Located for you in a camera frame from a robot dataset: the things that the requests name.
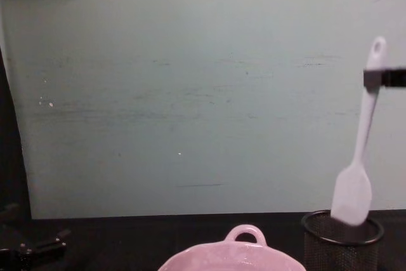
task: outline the white spatula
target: white spatula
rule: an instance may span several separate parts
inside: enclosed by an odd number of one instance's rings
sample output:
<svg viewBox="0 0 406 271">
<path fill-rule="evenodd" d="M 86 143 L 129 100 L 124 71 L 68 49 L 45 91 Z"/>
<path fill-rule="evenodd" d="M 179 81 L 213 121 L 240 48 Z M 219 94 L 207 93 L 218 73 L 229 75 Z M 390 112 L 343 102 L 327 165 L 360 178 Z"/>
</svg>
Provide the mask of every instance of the white spatula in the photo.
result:
<svg viewBox="0 0 406 271">
<path fill-rule="evenodd" d="M 372 44 L 366 70 L 381 70 L 386 57 L 386 41 L 377 37 Z M 354 158 L 350 166 L 337 177 L 332 200 L 331 216 L 349 225 L 361 225 L 368 216 L 372 200 L 372 189 L 363 166 L 370 125 L 379 87 L 367 91 L 363 89 L 360 123 Z"/>
</svg>

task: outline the black mesh cup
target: black mesh cup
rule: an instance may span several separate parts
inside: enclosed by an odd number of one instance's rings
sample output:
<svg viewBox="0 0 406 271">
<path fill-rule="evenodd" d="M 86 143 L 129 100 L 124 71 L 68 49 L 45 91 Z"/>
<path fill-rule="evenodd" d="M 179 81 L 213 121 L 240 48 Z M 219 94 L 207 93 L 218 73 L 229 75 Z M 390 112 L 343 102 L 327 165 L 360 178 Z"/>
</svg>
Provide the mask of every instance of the black mesh cup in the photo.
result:
<svg viewBox="0 0 406 271">
<path fill-rule="evenodd" d="M 376 271 L 378 245 L 384 229 L 368 218 L 351 227 L 317 211 L 302 219 L 306 271 Z"/>
</svg>

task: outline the mint green wall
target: mint green wall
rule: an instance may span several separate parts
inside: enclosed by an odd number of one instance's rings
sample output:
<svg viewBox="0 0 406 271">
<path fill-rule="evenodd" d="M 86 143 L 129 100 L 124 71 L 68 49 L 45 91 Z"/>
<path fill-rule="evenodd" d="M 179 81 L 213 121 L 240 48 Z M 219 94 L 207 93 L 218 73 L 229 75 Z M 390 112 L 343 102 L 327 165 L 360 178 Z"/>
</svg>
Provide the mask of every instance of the mint green wall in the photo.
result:
<svg viewBox="0 0 406 271">
<path fill-rule="evenodd" d="M 328 208 L 373 38 L 406 61 L 406 0 L 2 7 L 35 218 Z M 376 209 L 406 208 L 405 101 L 379 97 Z"/>
</svg>

